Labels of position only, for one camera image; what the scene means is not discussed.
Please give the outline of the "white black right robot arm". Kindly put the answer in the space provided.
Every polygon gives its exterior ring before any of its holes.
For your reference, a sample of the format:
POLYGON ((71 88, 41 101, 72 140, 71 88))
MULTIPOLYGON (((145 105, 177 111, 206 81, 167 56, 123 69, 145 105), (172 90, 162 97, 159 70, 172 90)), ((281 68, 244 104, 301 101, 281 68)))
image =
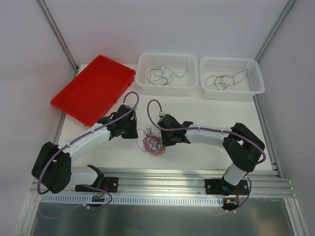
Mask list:
POLYGON ((221 178, 220 186, 226 194, 234 193, 243 177, 253 172, 256 165, 262 162, 260 158, 265 157, 265 144, 242 123, 218 129, 200 126, 191 121, 179 123, 173 116, 166 114, 160 117, 157 126, 166 147, 197 143, 224 149, 232 161, 221 178))

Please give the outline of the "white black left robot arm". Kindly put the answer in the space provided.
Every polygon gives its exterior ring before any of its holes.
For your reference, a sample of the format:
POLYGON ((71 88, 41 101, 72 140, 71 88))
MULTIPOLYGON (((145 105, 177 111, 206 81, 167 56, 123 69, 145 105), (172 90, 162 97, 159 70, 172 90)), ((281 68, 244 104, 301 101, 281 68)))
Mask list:
POLYGON ((77 192, 106 190, 105 176, 100 169, 92 164, 84 167, 74 167, 73 164, 90 150, 116 137, 136 139, 136 125, 135 109, 123 104, 72 141, 45 143, 31 171, 38 181, 37 192, 40 195, 57 194, 67 186, 74 186, 77 192))

